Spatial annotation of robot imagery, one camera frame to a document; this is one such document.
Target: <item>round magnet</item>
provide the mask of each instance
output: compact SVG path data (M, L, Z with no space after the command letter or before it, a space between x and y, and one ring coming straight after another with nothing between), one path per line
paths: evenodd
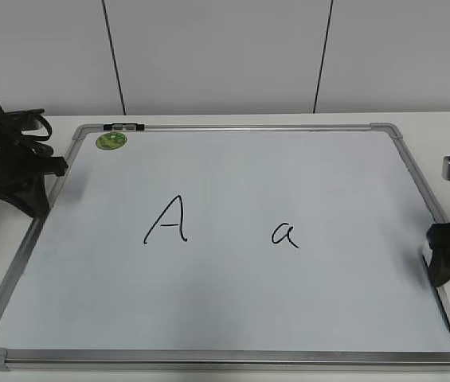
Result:
M115 133L114 131L106 134L102 134L96 140L96 146L101 150L114 150L119 149L127 142L127 136L122 133Z

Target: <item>black marker writing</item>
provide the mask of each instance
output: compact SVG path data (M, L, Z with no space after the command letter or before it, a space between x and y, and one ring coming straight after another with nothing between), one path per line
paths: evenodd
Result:
M286 232L283 236L281 236L281 238L280 238L279 240L276 240L276 239L274 238L274 236L276 236L276 233L280 230L280 228L281 228L281 227L284 227L285 225L289 225L289 228L288 228L287 232ZM292 232L292 229L294 229L294 227L291 226L291 225L288 224L288 223L281 223L280 225L278 225L278 226L276 227L276 229L274 230L274 232L272 233L272 235L271 235L271 241L272 241L272 243L273 243L273 244L278 244L278 243L281 242L283 239L287 239L287 240L290 242L291 245L293 245L293 246L296 247L296 248L299 248L299 246L298 246L296 243L294 243L294 242L292 241L292 238L290 237L290 232Z
M159 221L162 219L162 217L164 216L166 211L168 211L168 209L171 207L171 205L175 201L178 201L178 205L180 206L180 219L179 219L178 223L174 223L174 224L160 224L160 226L161 227L176 227L176 226L178 226L178 233L179 233L181 239L184 240L184 241L187 241L187 238L184 236L184 233L182 232L182 222L184 221L184 206L182 205L182 197L180 195L177 195L176 197L174 197L171 200L170 203L168 203L166 208L163 209L163 211L161 212L161 215L159 215L158 219L154 222L154 224L152 224L151 229L148 230L147 234L145 235L145 238L143 239L143 243L144 244L147 243L148 236L154 230L156 225L158 225Z

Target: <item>table surface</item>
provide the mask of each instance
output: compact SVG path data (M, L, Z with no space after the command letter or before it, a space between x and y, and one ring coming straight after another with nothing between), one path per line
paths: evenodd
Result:
M450 218L450 182L441 177L442 158L450 154L450 112L308 115L165 115L50 117L56 155L63 155L74 130L84 123L145 123L178 125L352 124L388 122L398 126L430 187ZM53 183L47 180L47 186ZM31 219L0 201L0 282ZM450 373L337 372L0 372L0 380L421 380L450 381Z

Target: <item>whiteboard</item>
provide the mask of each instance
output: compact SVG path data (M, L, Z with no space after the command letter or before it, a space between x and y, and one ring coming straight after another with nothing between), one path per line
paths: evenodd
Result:
M100 150L101 134L77 153L0 347L450 351L421 258L432 216L387 134L140 131ZM289 228L293 243L273 243Z

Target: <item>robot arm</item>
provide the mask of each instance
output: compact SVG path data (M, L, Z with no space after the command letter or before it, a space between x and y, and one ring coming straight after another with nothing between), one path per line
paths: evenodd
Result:
M68 166L62 157L52 157L52 147L41 143L52 134L41 113L44 110L5 113L0 107L0 199L31 217L49 212L44 176L63 176ZM27 135L24 131L39 122L47 135Z

